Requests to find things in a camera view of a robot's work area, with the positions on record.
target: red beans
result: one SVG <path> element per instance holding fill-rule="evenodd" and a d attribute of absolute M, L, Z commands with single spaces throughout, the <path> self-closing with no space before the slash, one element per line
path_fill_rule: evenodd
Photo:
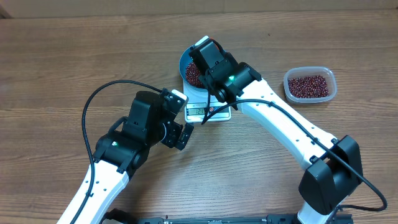
<path fill-rule="evenodd" d="M 291 78 L 287 83 L 290 92 L 297 98 L 319 98 L 329 95 L 326 79 L 321 75 Z"/>
<path fill-rule="evenodd" d="M 200 72 L 197 66 L 191 62 L 185 69 L 185 78 L 187 82 L 197 88 L 205 88 L 203 84 L 199 81 Z"/>

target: container of red beans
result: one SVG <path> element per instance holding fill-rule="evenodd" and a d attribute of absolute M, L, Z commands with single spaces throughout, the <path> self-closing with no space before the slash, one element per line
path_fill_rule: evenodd
<path fill-rule="evenodd" d="M 284 77 L 284 88 L 290 103 L 321 103 L 337 94 L 335 75 L 326 67 L 290 69 Z"/>

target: clear plastic container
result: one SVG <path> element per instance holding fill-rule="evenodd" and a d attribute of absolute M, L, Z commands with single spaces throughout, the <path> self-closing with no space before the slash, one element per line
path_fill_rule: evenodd
<path fill-rule="evenodd" d="M 319 98 L 297 98 L 292 95 L 289 90 L 289 85 L 287 80 L 290 78 L 300 78 L 307 76 L 321 75 L 326 79 L 326 84 L 328 85 L 329 95 L 326 97 Z M 337 94 L 337 84 L 335 75 L 329 68 L 326 67 L 300 67 L 290 69 L 284 77 L 284 87 L 286 99 L 290 103 L 321 103 L 333 99 Z"/>

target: wooden table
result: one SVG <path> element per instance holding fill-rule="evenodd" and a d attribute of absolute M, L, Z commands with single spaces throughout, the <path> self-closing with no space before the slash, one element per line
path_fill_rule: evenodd
<path fill-rule="evenodd" d="M 398 11 L 389 10 L 1 20 L 0 223 L 55 223 L 88 168 L 80 116 L 91 92 L 122 78 L 182 90 L 181 53 L 206 34 L 283 99 L 289 69 L 333 70 L 334 100 L 294 108 L 359 142 L 364 174 L 389 207 L 346 211 L 355 222 L 398 222 Z M 87 115 L 92 147 L 128 114 L 138 90 L 122 84 L 96 96 Z M 234 112 L 231 121 L 196 125 L 194 133 L 181 152 L 153 147 L 111 208 L 169 218 L 300 209 L 303 171 L 251 118 Z M 345 203 L 381 204 L 363 184 Z"/>

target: digital scale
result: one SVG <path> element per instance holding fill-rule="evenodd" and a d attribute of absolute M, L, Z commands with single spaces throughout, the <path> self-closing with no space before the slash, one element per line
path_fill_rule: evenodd
<path fill-rule="evenodd" d="M 208 36 L 204 36 L 194 46 L 200 45 L 203 41 L 208 39 Z M 188 123 L 202 122 L 205 117 L 205 108 L 207 106 L 207 90 L 204 88 L 197 88 L 192 86 L 185 79 L 185 70 L 189 63 L 192 62 L 189 56 L 190 47 L 184 51 L 180 59 L 180 74 L 183 79 L 183 92 L 189 98 L 189 101 L 184 108 L 185 121 Z M 224 106 L 226 103 L 220 103 L 215 96 L 210 97 L 210 113 L 217 110 L 220 106 Z M 215 114 L 208 121 L 229 121 L 231 119 L 231 107 L 225 108 L 219 113 Z"/>

